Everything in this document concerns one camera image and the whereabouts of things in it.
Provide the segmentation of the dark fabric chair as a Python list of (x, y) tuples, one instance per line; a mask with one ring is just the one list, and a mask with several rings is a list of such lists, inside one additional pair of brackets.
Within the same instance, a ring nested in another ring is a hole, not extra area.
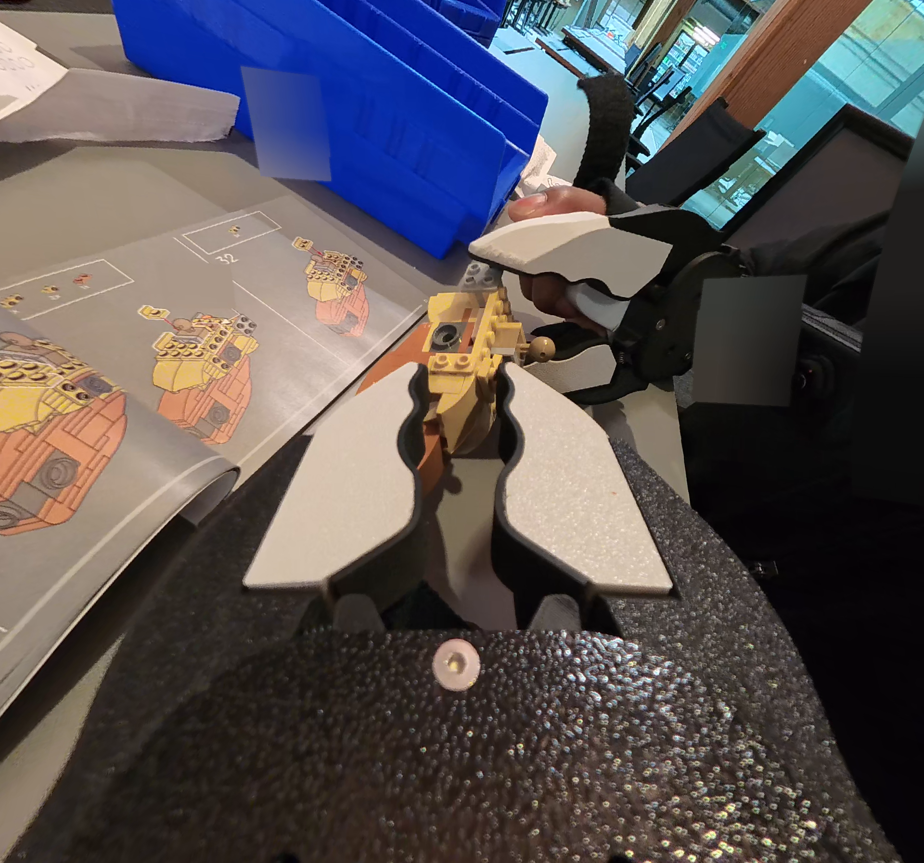
[(680, 207), (718, 180), (766, 135), (749, 129), (717, 98), (686, 130), (627, 177), (630, 199), (645, 205)]

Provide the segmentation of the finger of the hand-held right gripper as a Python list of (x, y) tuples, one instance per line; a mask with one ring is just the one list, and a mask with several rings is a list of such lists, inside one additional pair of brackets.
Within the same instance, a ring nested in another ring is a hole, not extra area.
[(534, 329), (552, 340), (555, 353), (530, 364), (531, 374), (576, 403), (608, 403), (630, 393), (630, 370), (622, 369), (608, 338), (571, 322)]
[(628, 299), (664, 268), (672, 246), (615, 228), (604, 215), (551, 215), (513, 222), (468, 248), (473, 258), (526, 275), (557, 274), (567, 282), (596, 282)]

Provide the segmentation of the person's dark clothing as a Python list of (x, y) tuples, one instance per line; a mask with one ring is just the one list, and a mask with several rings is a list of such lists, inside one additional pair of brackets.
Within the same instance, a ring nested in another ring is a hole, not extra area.
[(860, 327), (807, 277), (706, 283), (681, 419), (694, 506), (757, 576), (849, 770), (905, 861), (922, 861), (922, 506), (857, 496)]

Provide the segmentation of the person's right hand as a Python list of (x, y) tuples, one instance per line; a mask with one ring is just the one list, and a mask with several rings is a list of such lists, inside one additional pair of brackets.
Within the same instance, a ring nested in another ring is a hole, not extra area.
[[(582, 211), (606, 215), (608, 213), (606, 200), (582, 188), (559, 186), (509, 202), (506, 207), (506, 216), (510, 222), (522, 222)], [(539, 312), (574, 323), (595, 334), (606, 336), (605, 328), (581, 314), (566, 297), (566, 283), (563, 279), (554, 275), (538, 277), (520, 275), (519, 287), (525, 299), (537, 307)]]

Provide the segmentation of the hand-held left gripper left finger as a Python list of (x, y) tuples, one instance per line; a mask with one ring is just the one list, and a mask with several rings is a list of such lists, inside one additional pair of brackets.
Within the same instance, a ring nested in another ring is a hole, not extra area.
[(244, 576), (249, 590), (404, 595), (422, 579), (426, 368), (407, 363), (314, 431)]

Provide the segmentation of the wooden pillar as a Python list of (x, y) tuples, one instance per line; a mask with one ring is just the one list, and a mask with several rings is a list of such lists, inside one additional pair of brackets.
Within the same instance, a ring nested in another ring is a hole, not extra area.
[(683, 134), (718, 98), (754, 128), (872, 0), (776, 0), (677, 125)]

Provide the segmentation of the black framed board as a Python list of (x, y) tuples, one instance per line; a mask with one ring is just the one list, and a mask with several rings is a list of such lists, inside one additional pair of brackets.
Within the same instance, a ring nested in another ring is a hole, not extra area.
[(723, 226), (722, 242), (745, 247), (789, 240), (890, 210), (914, 142), (844, 105)]

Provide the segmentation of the grey instruction booklet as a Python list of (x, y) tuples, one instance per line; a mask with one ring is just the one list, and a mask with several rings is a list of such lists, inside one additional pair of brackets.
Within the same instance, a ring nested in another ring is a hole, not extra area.
[(293, 197), (2, 273), (1, 703), (420, 319)]

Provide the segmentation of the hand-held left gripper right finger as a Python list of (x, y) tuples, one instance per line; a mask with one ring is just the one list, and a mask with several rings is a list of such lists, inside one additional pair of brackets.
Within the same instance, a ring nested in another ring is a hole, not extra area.
[(511, 363), (496, 397), (498, 526), (580, 592), (669, 594), (673, 581), (603, 428)]

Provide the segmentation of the person's right forearm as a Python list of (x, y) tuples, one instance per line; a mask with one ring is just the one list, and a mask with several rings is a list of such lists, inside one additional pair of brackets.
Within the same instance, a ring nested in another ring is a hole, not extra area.
[(807, 292), (821, 296), (879, 256), (890, 214), (878, 212), (857, 222), (816, 228), (791, 239), (738, 250), (753, 275), (801, 275)]

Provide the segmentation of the grey paper strip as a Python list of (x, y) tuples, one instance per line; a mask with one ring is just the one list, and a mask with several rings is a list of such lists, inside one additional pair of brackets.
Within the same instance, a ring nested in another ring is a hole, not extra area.
[(74, 68), (3, 118), (1, 141), (219, 141), (234, 126), (239, 104), (221, 91)]

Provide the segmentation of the grey desk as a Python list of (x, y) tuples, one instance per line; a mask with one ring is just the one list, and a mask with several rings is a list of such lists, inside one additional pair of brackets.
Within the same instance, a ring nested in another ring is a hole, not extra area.
[[(110, 14), (78, 14), (56, 0), (45, 10), (3, 11), (2, 21), (67, 66), (133, 70)], [(239, 136), (203, 148), (169, 149), (41, 141), (2, 146), (2, 236), (14, 279), (207, 221), (291, 192), (329, 224), (427, 293), (454, 284), (466, 253), (435, 259), (314, 183), (261, 177), (252, 143)], [(500, 470), (491, 438), (456, 461), (433, 508), (439, 526), (426, 580), (463, 618), (491, 629), (514, 625), (512, 595), (491, 571), (489, 480)], [(173, 564), (193, 528), (173, 519), (90, 607), (2, 716), (2, 787), (42, 796), (66, 764), (124, 630)]]

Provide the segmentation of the tan and brown brick model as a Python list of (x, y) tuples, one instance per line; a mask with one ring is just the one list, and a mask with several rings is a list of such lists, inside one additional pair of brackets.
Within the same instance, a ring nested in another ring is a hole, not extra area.
[(468, 264), (456, 291), (432, 296), (427, 316), (372, 366), (358, 387), (361, 393), (409, 362), (427, 368), (430, 408), (418, 464), (425, 494), (435, 488), (452, 455), (476, 448), (491, 430), (502, 362), (546, 362), (556, 351), (548, 337), (526, 337), (502, 285), (502, 270), (484, 262)]

